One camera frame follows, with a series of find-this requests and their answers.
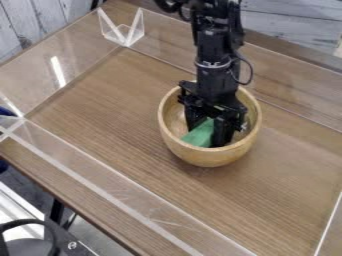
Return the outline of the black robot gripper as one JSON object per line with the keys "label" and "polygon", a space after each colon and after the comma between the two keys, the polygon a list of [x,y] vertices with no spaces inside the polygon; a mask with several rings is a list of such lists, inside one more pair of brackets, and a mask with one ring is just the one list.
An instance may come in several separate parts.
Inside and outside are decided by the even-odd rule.
{"label": "black robot gripper", "polygon": [[184,106],[186,128],[192,131],[206,118],[213,119],[211,146],[225,146],[235,132],[244,132],[247,107],[237,100],[241,85],[240,60],[232,59],[220,65],[196,65],[196,81],[181,80],[178,102]]}

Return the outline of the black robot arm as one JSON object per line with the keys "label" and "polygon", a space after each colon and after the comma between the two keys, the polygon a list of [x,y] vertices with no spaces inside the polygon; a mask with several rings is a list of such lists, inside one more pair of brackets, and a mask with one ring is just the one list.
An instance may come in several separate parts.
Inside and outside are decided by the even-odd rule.
{"label": "black robot arm", "polygon": [[166,13],[190,23],[196,46],[196,79],[180,81],[177,102],[184,106],[188,133],[181,140],[192,146],[227,145],[244,129],[247,107],[239,101],[239,54],[244,30],[240,22],[241,0],[153,0]]}

